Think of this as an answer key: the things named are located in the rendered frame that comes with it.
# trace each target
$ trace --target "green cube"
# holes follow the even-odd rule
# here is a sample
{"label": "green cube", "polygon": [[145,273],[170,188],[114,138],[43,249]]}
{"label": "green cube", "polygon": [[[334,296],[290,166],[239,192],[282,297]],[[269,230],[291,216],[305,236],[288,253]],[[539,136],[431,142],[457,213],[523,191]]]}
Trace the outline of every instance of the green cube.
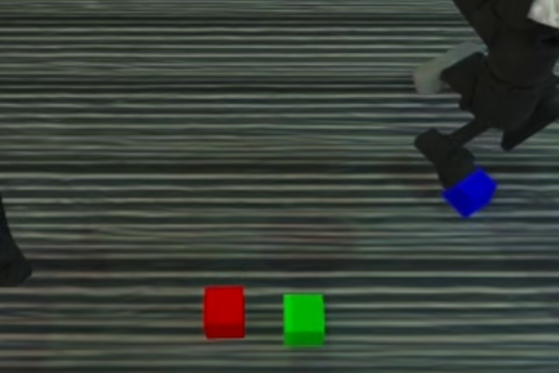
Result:
{"label": "green cube", "polygon": [[321,294],[284,294],[283,343],[291,347],[324,343],[325,314]]}

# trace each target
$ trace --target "blue cube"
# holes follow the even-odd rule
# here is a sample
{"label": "blue cube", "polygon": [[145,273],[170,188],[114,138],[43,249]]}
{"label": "blue cube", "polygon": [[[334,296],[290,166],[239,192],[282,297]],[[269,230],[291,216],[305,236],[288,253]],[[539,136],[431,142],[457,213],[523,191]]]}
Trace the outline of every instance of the blue cube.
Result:
{"label": "blue cube", "polygon": [[477,168],[471,175],[445,190],[443,197],[460,216],[469,218],[491,203],[496,190],[497,183],[492,177]]}

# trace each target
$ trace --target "dark wooden surface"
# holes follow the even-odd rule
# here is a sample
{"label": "dark wooden surface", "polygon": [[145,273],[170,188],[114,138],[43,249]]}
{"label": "dark wooden surface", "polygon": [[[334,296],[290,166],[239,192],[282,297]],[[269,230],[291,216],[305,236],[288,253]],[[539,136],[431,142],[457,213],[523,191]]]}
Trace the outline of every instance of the dark wooden surface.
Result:
{"label": "dark wooden surface", "polygon": [[[559,130],[464,221],[411,146],[467,116],[413,92],[471,38],[448,0],[0,0],[0,185],[34,262],[0,293],[0,370],[553,373]],[[204,286],[247,287],[206,342]],[[281,295],[328,343],[282,346]]]}

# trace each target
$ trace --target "striped surface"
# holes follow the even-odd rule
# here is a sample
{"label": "striped surface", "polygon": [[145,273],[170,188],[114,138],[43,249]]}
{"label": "striped surface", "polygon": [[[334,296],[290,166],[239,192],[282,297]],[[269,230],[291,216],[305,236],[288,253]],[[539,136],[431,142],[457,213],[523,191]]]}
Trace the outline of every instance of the striped surface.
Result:
{"label": "striped surface", "polygon": [[[0,370],[557,372],[559,128],[463,221],[411,146],[467,118],[411,70],[472,37],[448,0],[0,0],[1,191],[35,275]],[[211,284],[247,338],[203,339]],[[325,295],[285,349],[281,296]]]}

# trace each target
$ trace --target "red cube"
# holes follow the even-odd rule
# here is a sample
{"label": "red cube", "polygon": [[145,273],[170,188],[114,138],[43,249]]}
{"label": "red cube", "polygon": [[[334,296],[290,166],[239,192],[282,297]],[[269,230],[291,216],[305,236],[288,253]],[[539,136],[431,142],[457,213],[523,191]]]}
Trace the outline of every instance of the red cube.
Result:
{"label": "red cube", "polygon": [[208,339],[245,337],[245,289],[242,286],[204,289],[204,334]]}

